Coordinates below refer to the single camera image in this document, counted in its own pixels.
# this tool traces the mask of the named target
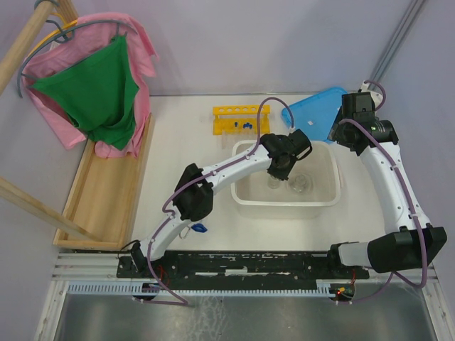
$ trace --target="white plastic bin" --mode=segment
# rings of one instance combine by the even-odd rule
[[[255,141],[235,144],[235,156]],[[328,144],[312,141],[313,152],[304,160],[297,161],[289,179],[304,175],[311,189],[297,193],[290,181],[280,181],[278,188],[268,185],[270,175],[266,171],[254,173],[231,185],[231,193],[240,214],[253,218],[311,219],[328,206],[335,205],[341,196],[340,178],[335,156]]]

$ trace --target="wooden rod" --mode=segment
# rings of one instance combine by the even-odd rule
[[[49,224],[71,234],[74,237],[84,240],[99,241],[100,239],[82,227],[76,225],[71,220],[64,218],[60,213],[44,205],[41,201],[35,199],[20,188],[9,183],[0,177],[0,196],[9,202],[31,213],[32,215],[48,222]]]
[[[58,2],[60,5],[55,9],[57,12],[65,19],[67,23],[70,23],[73,20],[79,18],[76,9],[71,0],[60,0]]]
[[[5,90],[11,77],[13,77],[19,65],[22,63],[26,53],[31,47],[39,31],[43,27],[54,5],[49,1],[41,2],[32,16],[22,28],[13,45],[9,48],[5,57],[0,62],[0,95]]]

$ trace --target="green cloth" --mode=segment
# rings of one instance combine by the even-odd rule
[[[133,136],[133,102],[139,88],[129,69],[124,36],[68,69],[37,80],[32,88],[54,99],[93,141],[122,150]]]

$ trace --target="blue cap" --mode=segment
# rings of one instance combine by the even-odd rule
[[[207,230],[207,227],[205,227],[204,225],[202,225],[201,223],[198,223],[198,224],[194,224],[191,229],[193,231],[196,231],[196,232],[200,232],[200,233],[206,233],[208,230]]]

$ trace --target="blue plastic tray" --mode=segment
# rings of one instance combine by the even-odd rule
[[[294,125],[301,129],[310,140],[325,141],[335,121],[338,108],[341,107],[341,96],[347,94],[342,87],[331,87],[294,103],[289,107],[294,115]],[[291,118],[286,108],[282,110],[282,119],[287,126],[291,126]]]

